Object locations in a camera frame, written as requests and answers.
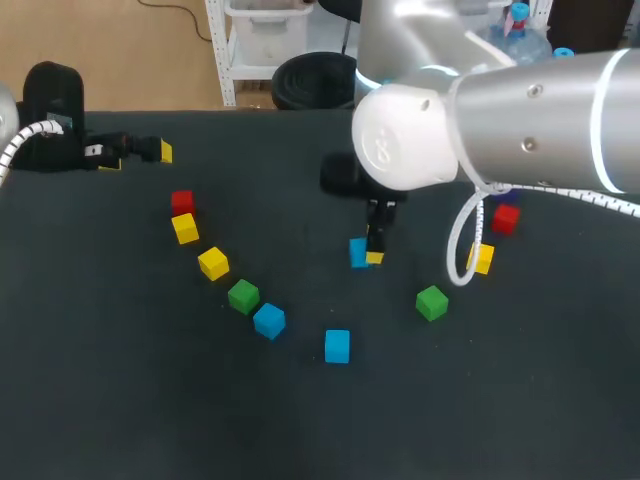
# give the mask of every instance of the wooden floor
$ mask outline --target wooden floor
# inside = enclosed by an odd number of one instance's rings
[[[146,2],[190,8],[210,36],[204,0]],[[181,10],[136,0],[0,0],[0,45],[0,81],[17,99],[29,69],[52,60],[81,73],[87,110],[222,108],[211,44]],[[268,98],[251,93],[238,103],[268,106]]]

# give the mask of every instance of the dark table surface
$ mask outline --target dark table surface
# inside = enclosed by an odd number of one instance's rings
[[[412,195],[382,268],[352,271],[361,202],[318,188],[349,115],[93,115],[174,164],[13,172],[0,191],[0,478],[625,479],[640,474],[640,223],[529,193],[489,276],[454,288],[469,186]],[[178,246],[170,194],[201,240]],[[218,246],[211,283],[196,256]],[[238,278],[286,311],[274,342]],[[449,313],[427,323],[420,290]],[[324,330],[352,332],[348,366]]]

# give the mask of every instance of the water bottle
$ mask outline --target water bottle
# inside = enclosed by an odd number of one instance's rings
[[[529,5],[511,5],[513,26],[505,36],[505,25],[491,25],[479,35],[515,60],[518,65],[531,65],[552,57],[551,44],[538,31],[527,27]]]

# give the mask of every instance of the silver metal arm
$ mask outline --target silver metal arm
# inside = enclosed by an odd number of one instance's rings
[[[16,102],[9,89],[0,83],[0,153],[18,133],[19,127]]]
[[[460,74],[515,63],[467,31],[458,8],[486,9],[488,0],[366,0],[360,17],[356,100],[371,84],[397,80],[421,67],[446,66]]]
[[[364,3],[359,78],[375,91],[353,140],[376,181],[640,192],[640,51],[505,68],[492,48],[452,1]],[[395,80],[377,88],[385,76]]]

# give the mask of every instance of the blue cube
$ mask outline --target blue cube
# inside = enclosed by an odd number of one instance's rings
[[[273,340],[284,329],[284,312],[270,303],[265,303],[253,316],[256,332]]]
[[[327,330],[324,338],[324,361],[349,363],[351,333],[349,330]]]
[[[502,195],[494,195],[493,198],[500,203],[513,205],[515,203],[518,203],[518,201],[520,200],[520,193],[520,190],[518,190],[517,188],[513,188],[508,193],[503,193]]]
[[[352,238],[349,240],[349,256],[351,257],[351,268],[368,268],[367,263],[367,239]]]

